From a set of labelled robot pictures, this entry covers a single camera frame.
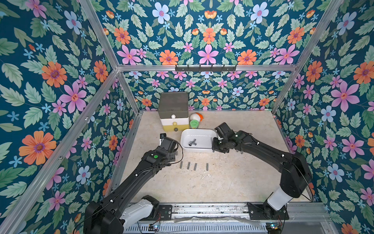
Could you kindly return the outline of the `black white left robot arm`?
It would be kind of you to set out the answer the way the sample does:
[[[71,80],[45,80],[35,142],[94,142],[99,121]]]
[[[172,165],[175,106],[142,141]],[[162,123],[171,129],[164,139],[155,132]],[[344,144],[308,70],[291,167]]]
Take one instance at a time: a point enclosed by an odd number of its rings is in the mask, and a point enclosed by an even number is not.
[[[176,164],[181,144],[169,137],[154,150],[146,152],[134,171],[101,202],[91,202],[85,210],[84,234],[122,234],[138,221],[154,218],[159,201],[144,196],[129,206],[141,188],[163,168]]]

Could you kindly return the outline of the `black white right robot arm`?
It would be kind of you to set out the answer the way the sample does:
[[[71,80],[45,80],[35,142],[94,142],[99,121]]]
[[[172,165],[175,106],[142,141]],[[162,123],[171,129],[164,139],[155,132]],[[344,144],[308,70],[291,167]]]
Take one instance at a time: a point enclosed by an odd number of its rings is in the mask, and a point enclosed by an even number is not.
[[[287,214],[286,205],[292,199],[299,198],[312,181],[312,173],[301,153],[291,154],[265,144],[252,134],[244,131],[233,131],[225,122],[216,127],[217,137],[212,141],[212,151],[229,153],[236,150],[240,153],[251,154],[268,163],[281,173],[279,187],[261,205],[256,206],[254,212],[268,220],[284,218]]]

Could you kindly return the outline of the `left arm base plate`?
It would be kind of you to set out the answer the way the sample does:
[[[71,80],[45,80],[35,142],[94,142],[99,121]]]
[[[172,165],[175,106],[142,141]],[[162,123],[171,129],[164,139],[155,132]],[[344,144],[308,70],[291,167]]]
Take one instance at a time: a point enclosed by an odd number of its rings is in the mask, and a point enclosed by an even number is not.
[[[152,211],[148,217],[141,221],[168,221],[171,220],[172,212],[172,205],[159,205],[156,210]]]

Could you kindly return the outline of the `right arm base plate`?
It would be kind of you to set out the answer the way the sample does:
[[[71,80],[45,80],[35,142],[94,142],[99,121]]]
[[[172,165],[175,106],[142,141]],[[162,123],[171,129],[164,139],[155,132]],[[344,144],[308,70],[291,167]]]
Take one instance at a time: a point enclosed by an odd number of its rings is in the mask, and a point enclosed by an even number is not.
[[[267,202],[263,204],[248,202],[247,207],[251,220],[289,220],[286,205],[280,210],[275,210]]]

